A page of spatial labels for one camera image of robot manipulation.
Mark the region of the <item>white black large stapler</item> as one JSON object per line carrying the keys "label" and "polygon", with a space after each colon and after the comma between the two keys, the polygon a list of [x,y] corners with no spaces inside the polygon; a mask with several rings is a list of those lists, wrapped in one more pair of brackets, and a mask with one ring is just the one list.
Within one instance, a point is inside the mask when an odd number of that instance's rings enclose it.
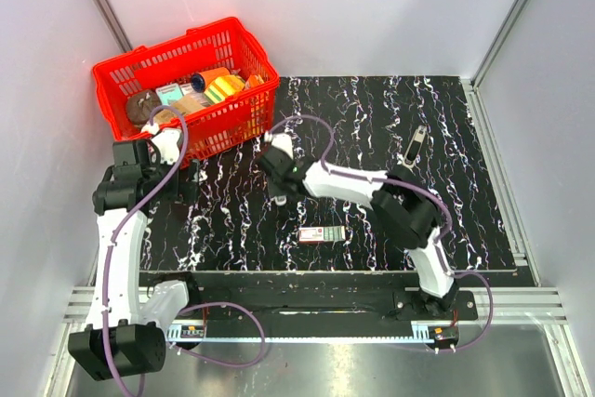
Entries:
{"label": "white black large stapler", "polygon": [[427,128],[425,126],[419,126],[408,144],[403,156],[403,165],[410,170],[412,170],[417,163],[417,158],[423,148],[426,136]]}

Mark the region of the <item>light blue small stapler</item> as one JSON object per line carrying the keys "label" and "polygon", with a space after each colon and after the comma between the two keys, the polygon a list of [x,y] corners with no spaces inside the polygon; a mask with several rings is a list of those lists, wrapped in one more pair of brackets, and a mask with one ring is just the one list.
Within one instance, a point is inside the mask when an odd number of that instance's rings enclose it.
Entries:
{"label": "light blue small stapler", "polygon": [[285,205],[286,203],[286,197],[285,196],[275,196],[273,198],[273,202],[278,205],[278,206],[282,206]]}

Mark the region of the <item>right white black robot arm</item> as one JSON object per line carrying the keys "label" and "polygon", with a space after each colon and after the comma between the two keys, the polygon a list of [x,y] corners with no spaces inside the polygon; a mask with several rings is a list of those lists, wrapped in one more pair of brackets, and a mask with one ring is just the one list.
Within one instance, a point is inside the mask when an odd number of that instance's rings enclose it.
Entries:
{"label": "right white black robot arm", "polygon": [[311,156],[295,160],[273,145],[258,158],[271,195],[331,198],[371,209],[385,234],[413,261],[419,282],[414,308],[442,319],[456,307],[458,284],[444,259],[440,215],[443,203],[411,182],[411,172],[365,171]]}

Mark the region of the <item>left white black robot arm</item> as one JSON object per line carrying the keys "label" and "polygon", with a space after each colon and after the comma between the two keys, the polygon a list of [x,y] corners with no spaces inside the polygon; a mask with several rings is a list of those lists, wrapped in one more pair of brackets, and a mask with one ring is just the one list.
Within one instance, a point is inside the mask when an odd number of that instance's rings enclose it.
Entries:
{"label": "left white black robot arm", "polygon": [[139,298],[150,202],[197,191],[179,180],[183,150],[177,130],[116,142],[113,162],[92,194],[99,231],[97,277],[85,327],[70,334],[68,351],[96,381],[160,371],[168,329],[177,316],[192,318],[201,308],[202,298],[188,273],[167,277],[146,303]]}

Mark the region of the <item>red staple box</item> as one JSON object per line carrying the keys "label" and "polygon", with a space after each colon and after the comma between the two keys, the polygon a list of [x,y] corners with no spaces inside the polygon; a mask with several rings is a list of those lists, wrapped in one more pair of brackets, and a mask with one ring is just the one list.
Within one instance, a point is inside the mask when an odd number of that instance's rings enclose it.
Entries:
{"label": "red staple box", "polygon": [[300,227],[298,241],[303,244],[335,243],[346,239],[344,226]]}

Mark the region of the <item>red plastic shopping basket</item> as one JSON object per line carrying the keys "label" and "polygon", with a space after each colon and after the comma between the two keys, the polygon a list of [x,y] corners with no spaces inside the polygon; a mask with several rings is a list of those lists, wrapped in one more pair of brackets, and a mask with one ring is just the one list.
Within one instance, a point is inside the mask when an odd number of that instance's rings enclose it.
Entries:
{"label": "red plastic shopping basket", "polygon": [[263,83],[186,118],[189,145],[183,166],[205,159],[272,127],[278,73],[257,38],[235,17],[191,28],[155,46],[139,46],[93,67],[96,98],[115,140],[146,139],[132,124],[128,99],[145,89],[188,82],[199,72],[225,67],[244,79],[258,75]]}

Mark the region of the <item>brown cardboard package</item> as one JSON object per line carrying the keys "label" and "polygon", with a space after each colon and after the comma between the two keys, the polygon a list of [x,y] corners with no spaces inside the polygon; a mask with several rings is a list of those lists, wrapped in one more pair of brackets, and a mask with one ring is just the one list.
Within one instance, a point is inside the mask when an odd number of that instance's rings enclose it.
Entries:
{"label": "brown cardboard package", "polygon": [[[176,109],[181,115],[186,116],[196,112],[200,112],[210,106],[208,99],[199,93],[189,93],[184,95],[181,99],[175,101],[170,105],[171,108]],[[164,125],[177,119],[178,116],[169,109],[158,112],[153,121],[158,125]]]}

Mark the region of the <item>brown round bun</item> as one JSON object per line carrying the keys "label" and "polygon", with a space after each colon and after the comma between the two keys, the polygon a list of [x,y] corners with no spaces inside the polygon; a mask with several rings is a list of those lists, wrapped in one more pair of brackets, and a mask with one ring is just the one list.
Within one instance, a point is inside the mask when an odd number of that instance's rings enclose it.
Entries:
{"label": "brown round bun", "polygon": [[132,125],[144,126],[149,120],[152,110],[161,104],[161,100],[153,90],[142,90],[127,100],[126,117]]}

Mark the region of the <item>teal small box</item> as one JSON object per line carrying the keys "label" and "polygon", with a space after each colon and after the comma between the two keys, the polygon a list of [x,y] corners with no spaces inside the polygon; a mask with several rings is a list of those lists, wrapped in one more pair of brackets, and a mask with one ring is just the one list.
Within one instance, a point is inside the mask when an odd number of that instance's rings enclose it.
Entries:
{"label": "teal small box", "polygon": [[155,89],[155,93],[163,105],[171,105],[184,96],[179,84],[177,83],[158,87]]}

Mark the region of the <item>orange small packet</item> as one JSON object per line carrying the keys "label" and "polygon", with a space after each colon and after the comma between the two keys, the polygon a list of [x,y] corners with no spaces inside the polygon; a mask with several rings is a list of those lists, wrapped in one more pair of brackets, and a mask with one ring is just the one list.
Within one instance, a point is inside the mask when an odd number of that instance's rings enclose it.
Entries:
{"label": "orange small packet", "polygon": [[245,81],[245,89],[254,88],[264,83],[264,79],[259,74],[251,74]]}

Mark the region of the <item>yellow green striped sponge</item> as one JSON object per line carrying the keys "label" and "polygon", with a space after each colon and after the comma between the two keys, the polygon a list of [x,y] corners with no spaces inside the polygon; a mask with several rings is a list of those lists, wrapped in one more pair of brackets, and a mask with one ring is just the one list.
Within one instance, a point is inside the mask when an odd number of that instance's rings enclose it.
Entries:
{"label": "yellow green striped sponge", "polygon": [[236,74],[221,75],[205,89],[205,96],[212,104],[219,104],[245,88],[245,81]]}

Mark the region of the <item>orange cylinder blue cap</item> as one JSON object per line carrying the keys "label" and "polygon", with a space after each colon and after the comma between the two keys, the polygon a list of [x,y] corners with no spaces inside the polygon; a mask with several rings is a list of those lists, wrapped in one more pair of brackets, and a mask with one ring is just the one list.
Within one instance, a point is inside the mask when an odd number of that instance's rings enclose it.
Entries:
{"label": "orange cylinder blue cap", "polygon": [[191,76],[190,83],[196,92],[203,93],[218,77],[229,75],[230,73],[231,72],[225,67],[201,71],[194,73]]}

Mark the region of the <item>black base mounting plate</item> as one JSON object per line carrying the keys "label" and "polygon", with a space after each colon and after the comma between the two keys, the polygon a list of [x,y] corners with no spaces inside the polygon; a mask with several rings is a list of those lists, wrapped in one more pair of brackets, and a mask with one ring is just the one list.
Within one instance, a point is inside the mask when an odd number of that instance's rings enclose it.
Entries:
{"label": "black base mounting plate", "polygon": [[215,308],[207,316],[209,338],[406,337],[414,323],[447,325],[479,320],[474,296],[459,290],[450,311],[428,312],[413,272],[196,271],[199,302],[229,301],[247,308]]}

